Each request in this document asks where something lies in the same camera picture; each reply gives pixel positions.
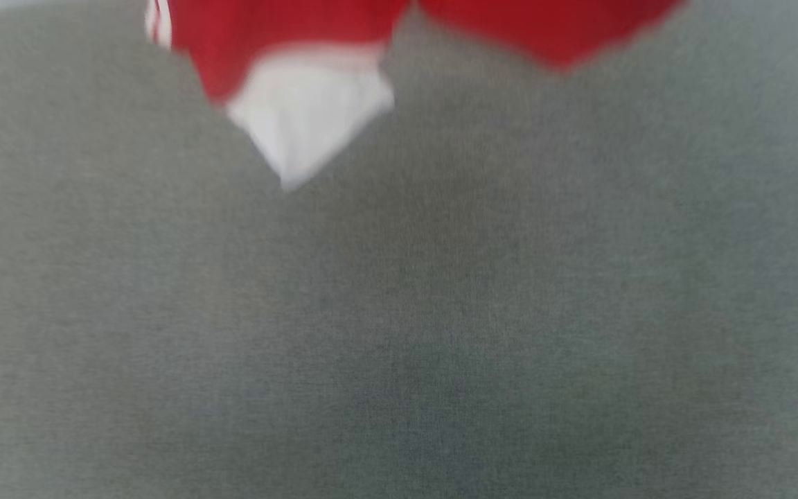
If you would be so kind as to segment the red Bulls basketball jersey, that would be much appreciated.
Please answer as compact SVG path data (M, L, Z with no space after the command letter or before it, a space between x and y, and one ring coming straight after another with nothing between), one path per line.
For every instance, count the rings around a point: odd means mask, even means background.
M206 97L286 190L316 176L395 95L381 63L406 10L548 67L625 44L685 0L145 0L146 37L193 63Z

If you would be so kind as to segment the grey fabric sofa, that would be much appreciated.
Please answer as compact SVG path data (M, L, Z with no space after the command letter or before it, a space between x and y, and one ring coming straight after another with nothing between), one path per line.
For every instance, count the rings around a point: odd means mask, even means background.
M142 22L0 13L0 499L798 499L798 0L412 12L291 193Z

